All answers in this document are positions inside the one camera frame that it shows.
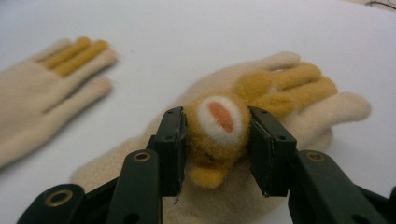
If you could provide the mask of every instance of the black cable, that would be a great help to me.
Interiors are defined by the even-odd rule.
[[[396,10],[396,7],[393,7],[391,5],[388,5],[388,4],[385,4],[385,3],[381,3],[381,2],[370,1],[370,2],[366,3],[366,5],[370,6],[370,7],[372,7],[374,4],[379,4],[379,5],[382,5],[382,6],[391,7],[391,8]]]

